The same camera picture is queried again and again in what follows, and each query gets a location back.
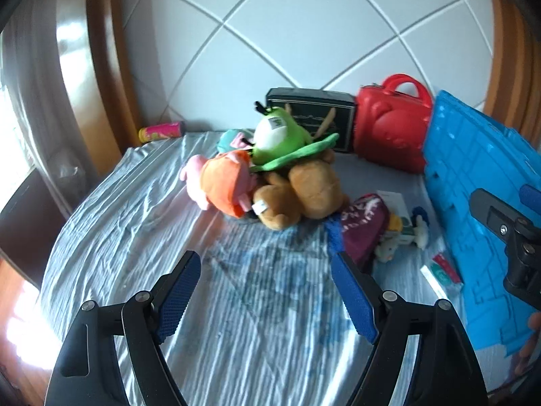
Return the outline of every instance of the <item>brown teddy bear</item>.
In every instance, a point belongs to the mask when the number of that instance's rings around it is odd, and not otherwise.
[[[347,206],[349,198],[330,165],[333,161],[332,150],[302,159],[289,170],[289,181],[276,172],[266,173],[269,184],[254,193],[254,208],[261,202],[256,213],[263,224],[283,230],[297,224],[301,215],[320,220]]]

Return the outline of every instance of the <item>purple pouch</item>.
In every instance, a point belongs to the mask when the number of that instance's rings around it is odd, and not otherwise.
[[[342,212],[344,248],[360,270],[366,270],[375,247],[389,225],[389,209],[377,194],[366,194]]]

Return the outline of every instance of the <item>screw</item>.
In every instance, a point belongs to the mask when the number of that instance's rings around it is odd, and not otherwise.
[[[383,298],[388,302],[394,302],[398,299],[398,296],[395,292],[386,291],[383,292]]]
[[[441,299],[438,301],[438,306],[445,311],[448,311],[451,309],[452,305],[447,299]]]
[[[524,252],[526,252],[528,255],[533,255],[536,252],[534,247],[528,242],[523,243],[522,248],[524,249]]]
[[[150,293],[149,292],[139,292],[135,295],[135,300],[137,302],[145,302],[150,299]]]
[[[94,303],[93,300],[88,300],[86,302],[83,302],[83,305],[80,306],[81,310],[83,311],[90,311],[92,310],[94,307],[96,306],[96,304]]]

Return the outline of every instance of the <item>black box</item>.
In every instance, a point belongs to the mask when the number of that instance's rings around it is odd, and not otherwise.
[[[311,135],[317,131],[321,122],[327,117],[332,107],[336,108],[336,116],[331,126],[323,134],[337,132],[340,138],[334,150],[350,153],[352,147],[351,134],[355,116],[355,98],[348,93],[313,89],[277,88],[267,93],[267,108],[291,106],[291,114],[299,125],[306,128]]]

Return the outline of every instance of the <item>red bag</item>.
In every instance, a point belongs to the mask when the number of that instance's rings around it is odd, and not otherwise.
[[[406,82],[415,85],[419,97],[396,91]],[[424,85],[406,74],[389,76],[382,86],[362,87],[357,95],[353,150],[370,162],[422,174],[432,105]]]

